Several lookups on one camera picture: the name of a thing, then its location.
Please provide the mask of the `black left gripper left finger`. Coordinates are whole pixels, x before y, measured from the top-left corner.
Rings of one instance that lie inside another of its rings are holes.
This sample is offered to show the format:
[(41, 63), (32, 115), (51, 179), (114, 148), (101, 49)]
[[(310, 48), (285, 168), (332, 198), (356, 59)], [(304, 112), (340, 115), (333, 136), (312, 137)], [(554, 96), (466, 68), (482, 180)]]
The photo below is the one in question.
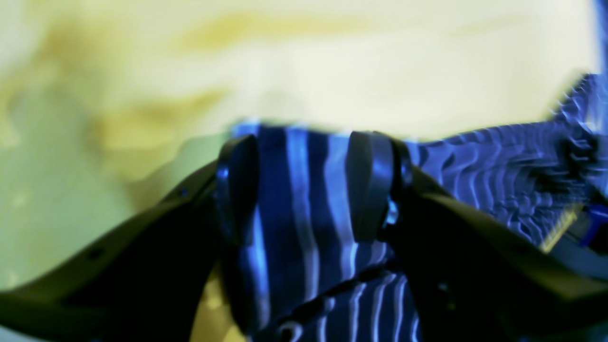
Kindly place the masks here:
[(50, 342), (187, 342), (214, 264), (252, 241), (259, 173), (256, 137), (230, 139), (156, 206), (1, 292), (2, 327)]

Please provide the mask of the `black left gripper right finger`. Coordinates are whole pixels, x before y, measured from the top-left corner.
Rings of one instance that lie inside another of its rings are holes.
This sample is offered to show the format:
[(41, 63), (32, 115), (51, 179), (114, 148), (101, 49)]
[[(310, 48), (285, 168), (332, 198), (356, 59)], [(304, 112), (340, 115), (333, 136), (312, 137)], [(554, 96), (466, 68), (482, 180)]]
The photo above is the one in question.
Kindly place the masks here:
[(346, 174), (354, 239), (393, 249), (426, 342), (607, 340), (606, 282), (454, 199), (404, 142), (352, 132)]

